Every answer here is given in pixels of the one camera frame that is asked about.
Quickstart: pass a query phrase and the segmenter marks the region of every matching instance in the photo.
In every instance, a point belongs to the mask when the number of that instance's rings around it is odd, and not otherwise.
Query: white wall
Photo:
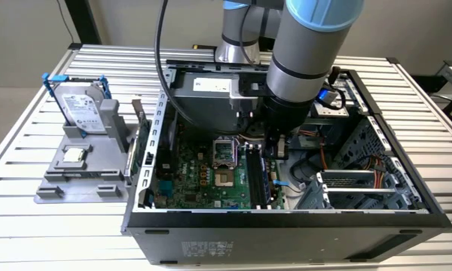
[[[160,0],[91,0],[106,42],[152,46]],[[171,0],[164,47],[222,41],[223,0]],[[452,59],[452,0],[366,0],[342,55],[395,56],[414,73],[435,73]]]
[[[106,44],[152,46],[160,0],[90,1]],[[170,0],[163,45],[218,45],[222,5],[223,0]],[[55,0],[0,0],[0,86],[40,86],[70,43]],[[395,56],[410,72],[434,73],[452,59],[452,0],[366,0],[341,53]]]
[[[90,0],[103,42],[154,46],[162,0]],[[191,48],[222,41],[223,0],[170,0],[162,46]]]
[[[42,74],[52,71],[70,44],[55,0],[0,0],[0,86],[39,87]]]

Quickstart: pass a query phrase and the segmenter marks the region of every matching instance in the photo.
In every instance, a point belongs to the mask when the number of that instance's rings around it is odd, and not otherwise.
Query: motherboard
[[[156,208],[251,209],[261,197],[269,208],[283,209],[282,189],[274,184],[277,162],[255,157],[257,150],[233,137],[219,137],[212,144],[180,141],[176,170],[159,180]]]

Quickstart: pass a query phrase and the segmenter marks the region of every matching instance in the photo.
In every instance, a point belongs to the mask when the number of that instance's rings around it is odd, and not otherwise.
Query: white label
[[[182,242],[183,253],[186,257],[230,257],[234,251],[235,242]]]
[[[75,125],[86,132],[104,132],[106,128],[94,99],[84,94],[64,94],[62,98]]]
[[[231,79],[224,78],[196,78],[194,91],[230,92]]]

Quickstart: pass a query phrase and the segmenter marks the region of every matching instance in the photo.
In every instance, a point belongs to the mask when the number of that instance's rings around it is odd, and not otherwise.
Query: green circuit board
[[[212,168],[211,146],[180,145],[178,154],[172,194],[164,195],[164,192],[158,190],[156,207],[168,209],[251,209],[245,147],[238,149],[235,169]],[[277,163],[267,161],[266,166],[270,172],[275,172],[273,176],[278,176]],[[271,202],[271,207],[283,209],[281,189],[275,189],[275,194],[278,200]]]

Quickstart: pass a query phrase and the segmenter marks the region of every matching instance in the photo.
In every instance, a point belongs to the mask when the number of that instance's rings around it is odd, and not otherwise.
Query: table
[[[167,49],[162,57],[214,61],[214,52]],[[263,63],[270,58],[265,53]],[[358,71],[452,221],[452,123],[395,63],[386,58],[345,56],[335,61],[335,65]],[[151,48],[84,45],[67,50],[52,75],[56,73],[91,78],[106,75],[126,121],[136,121],[131,100],[138,96],[152,116],[160,83]],[[126,203],[35,204],[34,195],[62,141],[63,122],[59,107],[42,88],[0,144],[0,270],[167,269],[148,266],[134,238],[120,234]],[[379,264],[170,268],[452,270],[452,231]]]

